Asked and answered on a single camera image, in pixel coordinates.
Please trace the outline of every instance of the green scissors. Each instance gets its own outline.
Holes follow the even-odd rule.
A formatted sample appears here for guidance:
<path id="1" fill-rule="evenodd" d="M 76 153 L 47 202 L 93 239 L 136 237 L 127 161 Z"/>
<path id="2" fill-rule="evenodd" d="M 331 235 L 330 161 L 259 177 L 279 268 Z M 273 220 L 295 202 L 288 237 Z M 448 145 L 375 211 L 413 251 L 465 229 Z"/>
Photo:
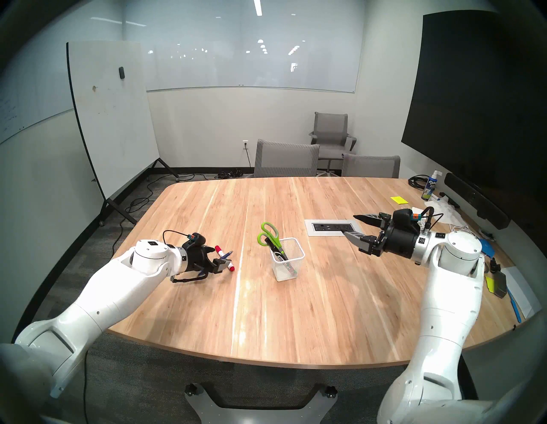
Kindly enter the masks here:
<path id="1" fill-rule="evenodd" d="M 260 227 L 262 228 L 263 233 L 260 233 L 257 237 L 258 244 L 260 244 L 261 246 L 269 246 L 267 240 L 266 240 L 266 242 L 262 242 L 261 239 L 262 239 L 262 236 L 264 236 L 264 237 L 270 239 L 272 244 L 277 248 L 277 250 L 281 253 L 281 255 L 284 258 L 286 258 L 287 255 L 283 251 L 283 247 L 281 247 L 281 243 L 279 241 L 279 231 L 277 231 L 277 228 L 275 228 L 273 226 L 273 224 L 271 224 L 269 222 L 263 222 Z"/>

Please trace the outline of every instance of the pen holder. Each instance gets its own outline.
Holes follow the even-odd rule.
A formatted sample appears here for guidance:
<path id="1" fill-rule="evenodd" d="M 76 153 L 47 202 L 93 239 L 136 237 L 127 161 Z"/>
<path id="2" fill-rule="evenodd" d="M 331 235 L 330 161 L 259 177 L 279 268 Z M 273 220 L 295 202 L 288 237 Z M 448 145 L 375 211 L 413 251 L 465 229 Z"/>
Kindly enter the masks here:
<path id="1" fill-rule="evenodd" d="M 276 259 L 274 253 L 270 251 L 273 273 L 277 281 L 291 280 L 298 277 L 298 272 L 306 254 L 302 250 L 298 240 L 293 237 L 280 239 L 279 242 L 289 260 L 280 262 Z"/>

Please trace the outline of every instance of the wall-mounted whiteboard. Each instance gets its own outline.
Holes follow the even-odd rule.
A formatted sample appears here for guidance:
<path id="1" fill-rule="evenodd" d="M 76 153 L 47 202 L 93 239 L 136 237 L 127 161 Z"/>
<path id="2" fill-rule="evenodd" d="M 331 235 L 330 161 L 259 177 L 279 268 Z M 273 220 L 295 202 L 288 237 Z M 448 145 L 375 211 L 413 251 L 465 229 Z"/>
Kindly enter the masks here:
<path id="1" fill-rule="evenodd" d="M 253 0 L 127 1 L 124 19 L 133 25 L 125 26 L 124 39 L 143 46 L 147 90 L 243 85 L 355 91 L 364 0 L 260 4 L 262 16 Z"/>
<path id="2" fill-rule="evenodd" d="M 72 109 L 67 41 L 121 40 L 121 16 L 117 0 L 93 0 L 69 10 L 24 45 L 0 76 L 0 143 Z"/>
<path id="3" fill-rule="evenodd" d="M 144 87 L 141 45 L 69 42 L 67 56 L 74 111 L 107 199 L 160 157 Z"/>

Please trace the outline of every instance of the gray carpet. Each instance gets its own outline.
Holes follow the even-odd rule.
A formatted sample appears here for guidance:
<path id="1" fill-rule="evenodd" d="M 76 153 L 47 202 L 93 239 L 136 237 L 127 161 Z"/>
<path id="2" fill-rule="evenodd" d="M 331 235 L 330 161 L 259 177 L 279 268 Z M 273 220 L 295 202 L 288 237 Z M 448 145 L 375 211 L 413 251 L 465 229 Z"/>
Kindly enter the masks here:
<path id="1" fill-rule="evenodd" d="M 159 176 L 150 176 L 153 181 Z M 196 176 L 194 181 L 203 180 Z M 124 201 L 150 193 L 143 182 Z M 137 220 L 159 194 L 171 184 L 167 176 L 150 187 L 149 204 L 133 213 Z M 112 213 L 85 243 L 55 282 L 34 320 L 53 318 L 76 300 L 89 278 L 112 255 L 112 243 L 120 232 L 120 216 Z M 123 223 L 124 235 L 133 225 Z M 199 382 L 221 406 L 293 408 L 303 406 L 315 385 L 336 386 L 339 399 L 322 423 L 374 423 L 383 395 L 404 367 L 356 370 L 296 370 L 260 367 L 196 358 L 143 346 L 110 334 L 101 335 L 89 349 L 87 411 L 95 423 L 200 423 L 184 398 L 184 386 Z M 84 423 L 82 391 L 84 373 L 79 372 L 59 399 L 50 399 L 44 415 L 70 423 Z"/>

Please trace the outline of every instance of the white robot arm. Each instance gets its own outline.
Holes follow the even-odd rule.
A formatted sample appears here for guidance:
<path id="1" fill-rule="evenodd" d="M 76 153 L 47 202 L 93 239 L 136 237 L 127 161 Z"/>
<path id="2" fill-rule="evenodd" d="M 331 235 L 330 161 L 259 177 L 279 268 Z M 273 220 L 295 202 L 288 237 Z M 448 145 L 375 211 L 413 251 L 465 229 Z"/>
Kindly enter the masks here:
<path id="1" fill-rule="evenodd" d="M 384 251 L 392 252 L 429 267 L 418 343 L 408 367 L 384 396 L 377 417 L 379 424 L 421 422 L 411 419 L 419 413 L 415 410 L 418 406 L 462 399 L 457 367 L 465 339 L 479 313 L 484 256 L 481 243 L 472 234 L 430 231 L 433 209 L 424 211 L 427 213 L 423 229 L 418 225 L 422 216 L 405 209 L 395 211 L 393 218 L 384 213 L 355 216 L 379 226 L 378 237 L 345 233 L 364 253 L 380 256 Z"/>
<path id="2" fill-rule="evenodd" d="M 23 391 L 34 404 L 56 398 L 82 365 L 89 346 L 106 329 L 133 313 L 166 278 L 173 282 L 203 280 L 209 272 L 218 274 L 224 260 L 210 261 L 214 248 L 204 246 L 205 238 L 189 235 L 182 247 L 157 240 L 140 240 L 135 247 L 112 259 L 89 280 L 76 301 L 52 320 L 34 322 L 17 337 L 15 345 L 2 345 L 0 354 L 16 374 Z M 174 276 L 198 271 L 197 278 L 175 280 Z"/>

